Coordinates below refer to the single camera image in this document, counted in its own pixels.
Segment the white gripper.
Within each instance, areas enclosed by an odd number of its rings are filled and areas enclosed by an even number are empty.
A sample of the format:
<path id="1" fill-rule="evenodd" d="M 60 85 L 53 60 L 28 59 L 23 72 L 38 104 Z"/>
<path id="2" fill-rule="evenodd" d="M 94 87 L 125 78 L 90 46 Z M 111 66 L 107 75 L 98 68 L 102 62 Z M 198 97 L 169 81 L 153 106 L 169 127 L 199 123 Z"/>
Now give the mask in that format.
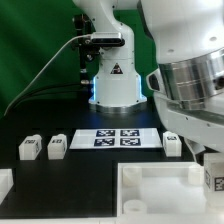
<path id="1" fill-rule="evenodd" d="M 224 152 L 224 93 L 205 100 L 204 110 L 183 110 L 167 98 L 160 71 L 146 76 L 146 83 L 154 91 L 154 102 L 164 127 L 185 138 L 195 163 L 205 147 Z"/>

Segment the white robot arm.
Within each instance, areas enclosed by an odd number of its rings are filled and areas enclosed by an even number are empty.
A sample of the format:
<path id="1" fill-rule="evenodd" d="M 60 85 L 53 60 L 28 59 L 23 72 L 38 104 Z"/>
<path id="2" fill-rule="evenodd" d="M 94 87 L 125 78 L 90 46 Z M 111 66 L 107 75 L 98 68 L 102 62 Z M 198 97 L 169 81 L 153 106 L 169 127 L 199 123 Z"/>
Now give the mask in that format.
<path id="1" fill-rule="evenodd" d="M 134 33 L 113 12 L 140 8 L 156 46 L 158 69 L 147 85 L 165 128 L 206 162 L 224 162 L 224 0 L 73 0 L 93 23 L 100 47 L 91 106 L 125 111 L 145 101 L 134 65 Z"/>

